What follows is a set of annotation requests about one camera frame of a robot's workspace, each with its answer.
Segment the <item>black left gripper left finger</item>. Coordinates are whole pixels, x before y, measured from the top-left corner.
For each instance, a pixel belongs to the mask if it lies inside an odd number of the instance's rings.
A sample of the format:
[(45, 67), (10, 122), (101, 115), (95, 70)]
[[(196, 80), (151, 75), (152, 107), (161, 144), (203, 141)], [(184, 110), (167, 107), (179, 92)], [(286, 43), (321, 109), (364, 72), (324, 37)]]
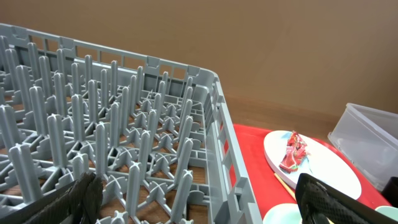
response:
[(103, 184), (94, 173), (1, 218), (1, 223), (95, 223), (103, 200)]

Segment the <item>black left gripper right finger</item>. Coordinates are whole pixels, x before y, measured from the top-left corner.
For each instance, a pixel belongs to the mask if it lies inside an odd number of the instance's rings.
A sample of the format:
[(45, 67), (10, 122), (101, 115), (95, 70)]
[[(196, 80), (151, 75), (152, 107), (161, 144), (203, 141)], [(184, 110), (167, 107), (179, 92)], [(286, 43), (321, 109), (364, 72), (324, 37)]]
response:
[(295, 198), (304, 224), (397, 224), (396, 220), (306, 173), (299, 175)]

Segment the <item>wooden chopstick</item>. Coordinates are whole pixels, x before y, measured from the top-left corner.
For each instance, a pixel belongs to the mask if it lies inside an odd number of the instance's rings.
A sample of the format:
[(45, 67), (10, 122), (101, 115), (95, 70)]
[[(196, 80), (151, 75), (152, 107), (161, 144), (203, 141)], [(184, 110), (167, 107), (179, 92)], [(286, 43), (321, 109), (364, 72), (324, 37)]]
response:
[(276, 174), (274, 173), (275, 178), (280, 182), (280, 184), (283, 186), (283, 188), (287, 191), (287, 193), (294, 199), (295, 198), (295, 192)]

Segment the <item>light blue bowl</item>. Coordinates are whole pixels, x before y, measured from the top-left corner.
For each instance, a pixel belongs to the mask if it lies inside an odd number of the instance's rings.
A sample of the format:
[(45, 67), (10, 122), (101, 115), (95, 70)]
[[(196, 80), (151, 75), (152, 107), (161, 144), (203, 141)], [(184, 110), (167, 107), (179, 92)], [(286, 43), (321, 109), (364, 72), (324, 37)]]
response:
[(282, 203), (272, 207), (263, 218), (263, 224), (301, 224), (302, 217), (297, 204)]

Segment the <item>light blue round plate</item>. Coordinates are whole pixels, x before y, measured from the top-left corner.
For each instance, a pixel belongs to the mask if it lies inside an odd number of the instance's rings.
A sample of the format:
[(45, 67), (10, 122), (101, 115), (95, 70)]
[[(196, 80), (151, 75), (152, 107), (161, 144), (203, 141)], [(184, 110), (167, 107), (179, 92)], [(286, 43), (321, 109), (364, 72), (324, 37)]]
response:
[(280, 163), (287, 155), (291, 135), (291, 131), (272, 131), (264, 138), (266, 161), (288, 186), (296, 188), (299, 175), (309, 174), (353, 199), (360, 197), (362, 187), (352, 168), (326, 146), (302, 134), (298, 138), (305, 143), (307, 155), (295, 170), (282, 170)]

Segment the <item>red snack wrapper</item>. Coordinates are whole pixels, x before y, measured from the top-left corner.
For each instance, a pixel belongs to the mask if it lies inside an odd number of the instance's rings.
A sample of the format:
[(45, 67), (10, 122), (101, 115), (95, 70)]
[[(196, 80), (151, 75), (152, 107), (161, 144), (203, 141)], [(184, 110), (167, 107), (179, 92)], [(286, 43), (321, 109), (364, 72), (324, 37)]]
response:
[(296, 131), (293, 131), (287, 141), (286, 152), (279, 168), (290, 174), (297, 172), (303, 160), (310, 155), (307, 151), (307, 143)]

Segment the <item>mint green bowl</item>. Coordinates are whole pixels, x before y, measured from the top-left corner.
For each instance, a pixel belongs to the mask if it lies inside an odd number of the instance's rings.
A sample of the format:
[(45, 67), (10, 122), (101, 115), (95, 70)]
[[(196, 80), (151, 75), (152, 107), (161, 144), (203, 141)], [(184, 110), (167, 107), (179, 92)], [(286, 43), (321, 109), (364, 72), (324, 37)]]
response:
[(375, 211), (395, 220), (398, 221), (398, 208), (392, 206), (380, 206), (375, 209)]

